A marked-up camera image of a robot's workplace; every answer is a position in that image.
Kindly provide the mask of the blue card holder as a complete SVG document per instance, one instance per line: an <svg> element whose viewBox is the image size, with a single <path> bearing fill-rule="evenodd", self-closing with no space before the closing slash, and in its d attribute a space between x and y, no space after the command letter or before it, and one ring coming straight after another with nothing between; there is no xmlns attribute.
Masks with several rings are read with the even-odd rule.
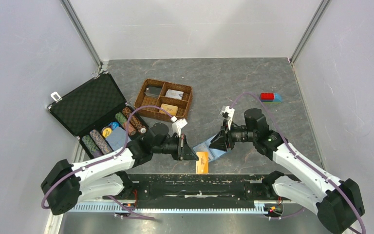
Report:
<svg viewBox="0 0 374 234"><path fill-rule="evenodd" d="M219 159L220 157L222 157L222 156L224 156L228 153L228 151L226 152L226 151L210 148L211 140L214 137L215 136L212 136L209 139L207 139L206 141L204 141L204 142L202 142L202 143L193 147L193 150L196 153L197 152L207 152L209 162L213 162L213 161Z"/></svg>

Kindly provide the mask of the gold credit card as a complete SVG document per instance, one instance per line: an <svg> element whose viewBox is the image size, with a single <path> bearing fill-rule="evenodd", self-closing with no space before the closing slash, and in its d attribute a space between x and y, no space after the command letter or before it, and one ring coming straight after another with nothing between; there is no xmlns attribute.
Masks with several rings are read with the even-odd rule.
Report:
<svg viewBox="0 0 374 234"><path fill-rule="evenodd" d="M208 174L209 157L208 152L197 152L196 174Z"/></svg>

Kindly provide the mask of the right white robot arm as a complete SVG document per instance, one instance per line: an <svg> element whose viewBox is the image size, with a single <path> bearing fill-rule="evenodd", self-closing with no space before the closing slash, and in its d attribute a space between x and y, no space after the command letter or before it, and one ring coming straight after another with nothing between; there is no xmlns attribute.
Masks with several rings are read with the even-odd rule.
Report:
<svg viewBox="0 0 374 234"><path fill-rule="evenodd" d="M224 106L224 117L218 134L209 147L220 151L234 149L235 143L251 142L257 152L283 166L297 177L292 180L274 171L262 180L262 194L268 199L287 198L316 214L321 224L333 234L352 228L365 209L359 185L352 179L341 180L301 154L278 132L271 130L261 109L244 113L245 124L233 122L234 109Z"/></svg>

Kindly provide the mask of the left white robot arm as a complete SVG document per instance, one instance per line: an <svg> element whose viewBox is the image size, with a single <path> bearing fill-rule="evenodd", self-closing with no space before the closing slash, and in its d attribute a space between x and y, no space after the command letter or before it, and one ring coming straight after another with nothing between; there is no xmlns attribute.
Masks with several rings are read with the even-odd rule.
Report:
<svg viewBox="0 0 374 234"><path fill-rule="evenodd" d="M42 208L61 215L96 197L129 198L133 184L124 171L151 161L154 154L171 155L174 160L199 159L184 134L168 132L166 125L156 123L125 147L107 155L73 164L66 159L58 161L41 183Z"/></svg>

